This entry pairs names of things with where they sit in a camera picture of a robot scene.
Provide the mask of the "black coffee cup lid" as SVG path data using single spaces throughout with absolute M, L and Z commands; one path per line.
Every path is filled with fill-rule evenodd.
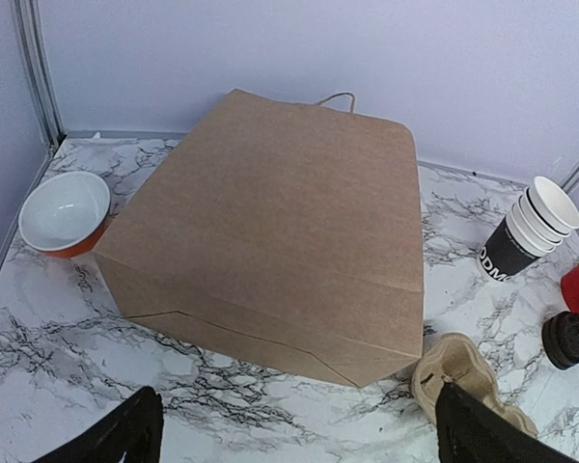
M 566 370 L 579 364 L 579 314 L 560 312 L 547 319 L 541 329 L 542 344 L 549 361 Z

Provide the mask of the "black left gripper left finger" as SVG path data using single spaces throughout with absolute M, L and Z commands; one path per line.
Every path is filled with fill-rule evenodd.
M 158 462 L 163 433 L 161 396 L 143 387 L 85 432 L 40 462 Z

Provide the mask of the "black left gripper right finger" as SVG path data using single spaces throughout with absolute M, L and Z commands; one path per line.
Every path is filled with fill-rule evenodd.
M 573 460 L 515 428 L 453 382 L 444 384 L 435 412 L 441 462 L 557 463 Z

